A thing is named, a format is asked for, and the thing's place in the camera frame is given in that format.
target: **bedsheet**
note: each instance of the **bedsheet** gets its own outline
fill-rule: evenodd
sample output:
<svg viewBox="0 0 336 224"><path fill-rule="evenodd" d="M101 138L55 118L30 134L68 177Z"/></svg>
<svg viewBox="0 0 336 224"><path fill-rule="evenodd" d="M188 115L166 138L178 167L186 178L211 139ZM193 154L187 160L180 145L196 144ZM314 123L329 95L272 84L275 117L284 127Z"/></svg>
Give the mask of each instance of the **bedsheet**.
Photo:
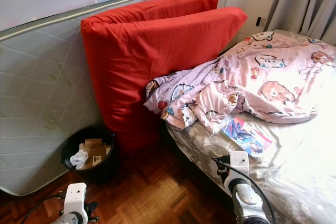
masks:
<svg viewBox="0 0 336 224"><path fill-rule="evenodd" d="M273 123L315 117L320 86L333 71L335 48L273 31L254 34L216 60L148 83L145 106L181 129L199 120L218 132L232 112Z"/></svg>
<svg viewBox="0 0 336 224"><path fill-rule="evenodd" d="M262 159L251 159L250 177L262 187L281 224L332 224L336 220L336 155L333 127L336 107L326 97L336 95L336 72L323 85L317 102L319 115L298 124L273 124L249 113L230 114L245 120L273 141ZM219 187L213 156L238 147L219 133L211 135L200 122L179 129L167 124L180 150Z"/></svg>

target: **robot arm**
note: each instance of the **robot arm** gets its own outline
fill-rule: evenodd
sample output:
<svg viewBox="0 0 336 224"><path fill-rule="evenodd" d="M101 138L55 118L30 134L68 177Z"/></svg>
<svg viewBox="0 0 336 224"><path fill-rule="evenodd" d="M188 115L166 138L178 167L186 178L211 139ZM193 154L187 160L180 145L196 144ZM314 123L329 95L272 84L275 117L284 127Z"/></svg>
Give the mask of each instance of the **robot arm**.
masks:
<svg viewBox="0 0 336 224"><path fill-rule="evenodd" d="M52 224L87 224L98 221L98 217L91 217L97 203L85 203L85 195L85 183L70 184L64 200L64 211L60 211L61 217Z"/></svg>
<svg viewBox="0 0 336 224"><path fill-rule="evenodd" d="M237 224L270 224L262 210L262 198L245 177L249 173L247 152L232 151L229 156L214 157L213 160L218 166L217 174L221 176L225 192L233 199ZM229 166L240 173L230 170Z"/></svg>

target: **white cloth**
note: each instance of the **white cloth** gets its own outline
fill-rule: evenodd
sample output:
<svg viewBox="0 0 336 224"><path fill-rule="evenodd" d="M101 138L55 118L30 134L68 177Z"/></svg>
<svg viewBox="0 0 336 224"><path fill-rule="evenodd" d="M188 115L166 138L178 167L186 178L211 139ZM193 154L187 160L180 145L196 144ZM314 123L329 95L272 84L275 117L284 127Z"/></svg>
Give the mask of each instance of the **white cloth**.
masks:
<svg viewBox="0 0 336 224"><path fill-rule="evenodd" d="M70 163L78 170L83 167L88 158L89 154L87 152L79 150L74 156L71 156Z"/></svg>

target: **black trash bin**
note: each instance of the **black trash bin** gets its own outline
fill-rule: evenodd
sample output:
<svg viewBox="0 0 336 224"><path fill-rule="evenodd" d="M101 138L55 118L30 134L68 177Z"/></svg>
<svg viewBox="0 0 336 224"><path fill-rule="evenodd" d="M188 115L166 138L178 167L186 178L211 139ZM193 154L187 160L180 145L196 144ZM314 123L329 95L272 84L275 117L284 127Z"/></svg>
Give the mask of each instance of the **black trash bin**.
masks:
<svg viewBox="0 0 336 224"><path fill-rule="evenodd" d="M76 170L70 163L70 157L79 151L79 144L85 139L101 138L106 145L111 145L111 151L99 164L84 170ZM89 183L104 183L118 171L118 152L113 134L104 126L86 127L69 137L61 152L61 163L69 170L81 175Z"/></svg>

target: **curtain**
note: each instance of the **curtain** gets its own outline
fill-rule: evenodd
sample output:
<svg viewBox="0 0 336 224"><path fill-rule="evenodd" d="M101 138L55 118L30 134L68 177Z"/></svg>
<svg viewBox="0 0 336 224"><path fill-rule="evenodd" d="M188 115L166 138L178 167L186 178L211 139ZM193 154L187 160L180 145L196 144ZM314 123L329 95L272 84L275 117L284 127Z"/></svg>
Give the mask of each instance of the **curtain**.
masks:
<svg viewBox="0 0 336 224"><path fill-rule="evenodd" d="M336 0L276 0L266 30L282 29L336 46Z"/></svg>

